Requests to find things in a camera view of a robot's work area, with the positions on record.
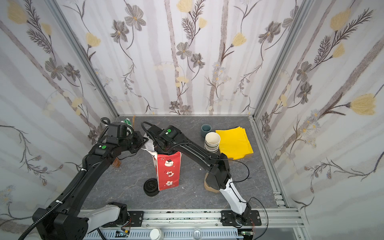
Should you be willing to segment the brown syrup bottle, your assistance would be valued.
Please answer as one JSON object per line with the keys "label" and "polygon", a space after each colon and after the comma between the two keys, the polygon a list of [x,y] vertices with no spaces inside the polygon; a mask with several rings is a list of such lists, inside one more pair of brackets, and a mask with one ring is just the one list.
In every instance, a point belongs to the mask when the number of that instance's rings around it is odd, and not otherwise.
{"label": "brown syrup bottle", "polygon": [[116,158],[116,159],[113,161],[112,166],[115,167],[115,168],[119,168],[120,165],[121,165],[121,161],[120,161],[118,158]]}

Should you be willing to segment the red white paper bag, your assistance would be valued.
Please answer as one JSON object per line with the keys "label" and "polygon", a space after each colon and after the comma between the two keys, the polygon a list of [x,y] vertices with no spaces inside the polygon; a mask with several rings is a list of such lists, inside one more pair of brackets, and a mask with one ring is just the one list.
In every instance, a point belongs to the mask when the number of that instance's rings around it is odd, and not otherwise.
{"label": "red white paper bag", "polygon": [[167,190],[179,186],[182,153],[162,155],[155,151],[152,140],[145,144],[145,150],[152,155],[156,170],[158,190]]}

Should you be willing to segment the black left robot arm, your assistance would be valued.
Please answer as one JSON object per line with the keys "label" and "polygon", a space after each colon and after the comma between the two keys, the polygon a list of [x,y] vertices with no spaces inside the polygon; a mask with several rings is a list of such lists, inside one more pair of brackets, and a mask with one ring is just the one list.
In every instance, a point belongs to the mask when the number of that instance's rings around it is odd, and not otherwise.
{"label": "black left robot arm", "polygon": [[19,237],[24,240],[37,229],[43,240],[82,240],[89,232],[100,227],[127,225],[131,221],[127,206],[111,202],[89,215],[81,215],[81,208],[90,191],[122,153],[136,154],[148,141],[132,126],[121,122],[107,122],[107,127],[82,160],[75,178],[46,209],[33,214],[33,223]]}

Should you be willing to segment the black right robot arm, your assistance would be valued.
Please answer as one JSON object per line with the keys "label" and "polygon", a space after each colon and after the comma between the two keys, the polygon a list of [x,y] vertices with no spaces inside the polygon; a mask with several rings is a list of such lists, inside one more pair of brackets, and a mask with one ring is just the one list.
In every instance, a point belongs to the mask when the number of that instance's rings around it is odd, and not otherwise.
{"label": "black right robot arm", "polygon": [[141,127],[153,141],[157,154],[170,156],[177,152],[190,158],[208,172],[206,183],[218,190],[230,205],[229,217],[224,216],[222,223],[236,228],[261,226],[262,220],[252,210],[249,201],[242,198],[230,173],[230,164],[225,154],[211,153],[197,145],[175,126],[161,129],[149,122],[141,122]]}

